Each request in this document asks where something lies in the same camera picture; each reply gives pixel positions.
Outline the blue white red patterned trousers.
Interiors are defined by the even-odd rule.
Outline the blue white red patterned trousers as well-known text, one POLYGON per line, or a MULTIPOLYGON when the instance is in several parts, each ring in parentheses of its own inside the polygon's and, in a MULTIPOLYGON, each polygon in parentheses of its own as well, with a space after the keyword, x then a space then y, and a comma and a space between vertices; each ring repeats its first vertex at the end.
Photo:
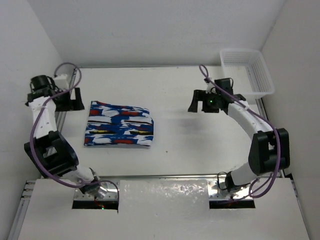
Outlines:
POLYGON ((84 146, 130 145, 149 148, 153 139, 154 120, 147 108, 91 101, 84 146))

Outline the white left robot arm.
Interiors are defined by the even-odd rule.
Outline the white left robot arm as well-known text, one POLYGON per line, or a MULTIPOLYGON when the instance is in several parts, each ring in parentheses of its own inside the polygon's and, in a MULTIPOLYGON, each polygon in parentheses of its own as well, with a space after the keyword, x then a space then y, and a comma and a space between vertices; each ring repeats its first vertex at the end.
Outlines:
MULTIPOLYGON (((85 108, 80 88, 74 88, 75 99, 71 99, 70 92, 56 85, 56 80, 65 78, 65 74, 55 78, 38 75, 30 80, 26 106, 32 111, 33 127, 24 150, 42 176, 53 176, 57 181, 69 180, 68 187, 102 198, 106 191, 102 180, 92 168, 80 165, 75 150, 57 127, 57 112, 82 111, 85 108)), ((154 128, 155 122, 146 108, 93 100, 84 131, 84 146, 148 148, 154 139, 154 128)))

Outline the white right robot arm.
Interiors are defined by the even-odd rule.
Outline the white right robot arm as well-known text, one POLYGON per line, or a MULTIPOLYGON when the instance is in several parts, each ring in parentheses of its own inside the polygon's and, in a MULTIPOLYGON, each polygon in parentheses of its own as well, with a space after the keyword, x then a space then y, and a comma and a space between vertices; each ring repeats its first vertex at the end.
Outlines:
POLYGON ((206 77, 204 81, 207 89, 194 91, 194 103, 202 102, 205 113, 224 112, 251 140, 247 161, 226 174, 225 190, 239 190, 264 174, 270 174, 273 182, 278 171, 287 169, 291 163, 289 132, 276 128, 253 111, 243 95, 234 93, 230 78, 211 80, 206 77))

